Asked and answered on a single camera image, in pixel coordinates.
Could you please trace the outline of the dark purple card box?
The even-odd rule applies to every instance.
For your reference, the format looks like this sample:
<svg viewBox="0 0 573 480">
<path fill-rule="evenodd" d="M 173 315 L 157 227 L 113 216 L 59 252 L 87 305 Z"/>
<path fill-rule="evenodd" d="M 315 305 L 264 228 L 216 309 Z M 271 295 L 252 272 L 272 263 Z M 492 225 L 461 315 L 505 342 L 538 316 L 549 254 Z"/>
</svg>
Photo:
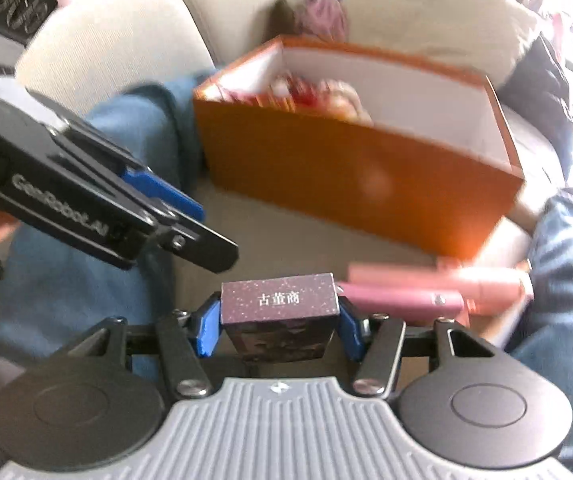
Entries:
<svg viewBox="0 0 573 480">
<path fill-rule="evenodd" d="M 331 273 L 227 282 L 220 300 L 224 331 L 251 363 L 321 359 L 339 318 Z"/>
</svg>

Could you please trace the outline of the pink case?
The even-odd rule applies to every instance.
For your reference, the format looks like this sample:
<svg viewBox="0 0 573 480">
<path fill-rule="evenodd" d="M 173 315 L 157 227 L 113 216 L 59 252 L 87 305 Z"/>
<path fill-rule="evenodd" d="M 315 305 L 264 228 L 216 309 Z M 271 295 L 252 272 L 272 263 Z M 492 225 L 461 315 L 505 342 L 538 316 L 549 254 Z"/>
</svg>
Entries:
<svg viewBox="0 0 573 480">
<path fill-rule="evenodd" d="M 454 262 L 394 266 L 354 262 L 338 293 L 367 313 L 383 313 L 411 324 L 472 316 L 494 318 L 533 299 L 529 273 L 505 266 L 461 266 Z"/>
</svg>

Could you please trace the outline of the white crochet bunny toy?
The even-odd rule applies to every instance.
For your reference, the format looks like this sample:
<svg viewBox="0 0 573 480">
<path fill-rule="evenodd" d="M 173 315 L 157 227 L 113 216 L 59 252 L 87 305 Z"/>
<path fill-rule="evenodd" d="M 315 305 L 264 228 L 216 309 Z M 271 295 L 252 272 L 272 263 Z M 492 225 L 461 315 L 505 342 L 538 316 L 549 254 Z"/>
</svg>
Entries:
<svg viewBox="0 0 573 480">
<path fill-rule="evenodd" d="M 363 126 L 373 125 L 358 92 L 345 81 L 309 81 L 284 73 L 271 82 L 267 96 L 272 106 L 289 112 L 311 112 Z"/>
</svg>

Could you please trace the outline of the left leg in jeans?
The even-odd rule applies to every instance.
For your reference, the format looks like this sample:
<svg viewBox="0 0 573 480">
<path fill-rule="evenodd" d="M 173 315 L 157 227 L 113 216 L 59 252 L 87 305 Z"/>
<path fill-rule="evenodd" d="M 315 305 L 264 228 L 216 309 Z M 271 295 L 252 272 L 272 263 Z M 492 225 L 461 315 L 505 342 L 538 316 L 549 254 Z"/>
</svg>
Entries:
<svg viewBox="0 0 573 480">
<path fill-rule="evenodd" d="M 0 379 L 104 318 L 170 312 L 175 258 L 221 273 L 239 257 L 192 197 L 206 72 L 141 82 L 80 116 L 55 90 L 98 93 L 149 54 L 175 56 L 164 34 L 79 3 L 4 31 L 25 51 L 0 65 Z"/>
</svg>

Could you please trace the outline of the orange cardboard box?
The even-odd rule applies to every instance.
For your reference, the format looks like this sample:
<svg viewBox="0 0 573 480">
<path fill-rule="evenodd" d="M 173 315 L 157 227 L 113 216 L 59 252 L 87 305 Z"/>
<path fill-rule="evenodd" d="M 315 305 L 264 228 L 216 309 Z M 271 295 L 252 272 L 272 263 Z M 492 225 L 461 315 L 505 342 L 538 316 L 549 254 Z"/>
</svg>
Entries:
<svg viewBox="0 0 573 480">
<path fill-rule="evenodd" d="M 350 84 L 370 124 L 270 105 L 285 72 Z M 437 256 L 474 258 L 524 182 L 489 79 L 420 56 L 281 36 L 193 103 L 216 185 Z"/>
</svg>

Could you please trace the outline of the pink cloth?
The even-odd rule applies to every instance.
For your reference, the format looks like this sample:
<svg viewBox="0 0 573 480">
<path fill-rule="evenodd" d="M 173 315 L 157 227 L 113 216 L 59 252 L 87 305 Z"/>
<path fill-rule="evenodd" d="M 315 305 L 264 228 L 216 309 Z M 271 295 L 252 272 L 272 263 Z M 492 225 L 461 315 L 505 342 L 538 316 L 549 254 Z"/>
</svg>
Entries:
<svg viewBox="0 0 573 480">
<path fill-rule="evenodd" d="M 346 14 L 339 0 L 303 0 L 295 18 L 300 35 L 329 42 L 346 41 Z"/>
</svg>

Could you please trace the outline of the black jacket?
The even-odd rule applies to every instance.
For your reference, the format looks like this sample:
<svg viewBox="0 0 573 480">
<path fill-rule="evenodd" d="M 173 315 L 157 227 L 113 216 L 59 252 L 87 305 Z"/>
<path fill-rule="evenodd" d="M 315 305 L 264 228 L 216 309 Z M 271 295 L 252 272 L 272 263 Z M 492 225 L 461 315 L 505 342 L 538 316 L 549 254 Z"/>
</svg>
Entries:
<svg viewBox="0 0 573 480">
<path fill-rule="evenodd" d="M 497 95 L 551 143 L 567 180 L 573 166 L 571 87 L 547 38 L 535 39 Z"/>
</svg>

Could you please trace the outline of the cream cushion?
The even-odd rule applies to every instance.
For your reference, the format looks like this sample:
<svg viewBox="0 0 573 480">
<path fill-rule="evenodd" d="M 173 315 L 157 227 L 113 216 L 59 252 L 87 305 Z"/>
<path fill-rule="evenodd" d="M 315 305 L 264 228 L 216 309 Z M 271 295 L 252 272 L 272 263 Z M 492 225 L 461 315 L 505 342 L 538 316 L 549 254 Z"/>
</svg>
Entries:
<svg viewBox="0 0 573 480">
<path fill-rule="evenodd" d="M 347 40 L 476 70 L 503 86 L 542 28 L 515 0 L 341 0 Z"/>
</svg>

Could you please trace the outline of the beige sofa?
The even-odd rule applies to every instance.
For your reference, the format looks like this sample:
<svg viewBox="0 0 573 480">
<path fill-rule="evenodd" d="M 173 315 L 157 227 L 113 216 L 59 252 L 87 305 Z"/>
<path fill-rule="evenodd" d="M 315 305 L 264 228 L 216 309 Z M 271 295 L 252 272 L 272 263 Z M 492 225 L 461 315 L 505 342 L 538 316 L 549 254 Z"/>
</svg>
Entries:
<svg viewBox="0 0 573 480">
<path fill-rule="evenodd" d="M 96 105 L 141 82 L 168 82 L 207 73 L 219 73 L 210 52 L 206 24 L 198 12 L 201 0 L 73 0 L 99 16 L 115 20 L 134 30 L 159 29 L 175 56 L 149 54 L 139 73 L 122 70 L 113 82 L 105 82 L 98 93 L 76 91 L 61 99 L 80 116 Z M 527 122 L 500 103 L 514 142 L 528 128 Z M 525 167 L 525 154 L 516 147 L 524 182 L 509 213 L 497 224 L 477 255 L 461 260 L 473 266 L 516 266 L 527 257 L 530 243 L 526 222 L 543 204 L 545 189 Z M 280 207 L 273 203 L 220 188 L 208 211 L 208 221 L 239 246 L 238 262 L 224 273 L 228 281 L 251 278 L 280 278 L 295 274 L 329 272 L 345 276 L 354 262 L 397 261 L 400 263 L 451 262 L 456 258 L 437 256 L 420 248 L 379 235 L 349 228 Z"/>
</svg>

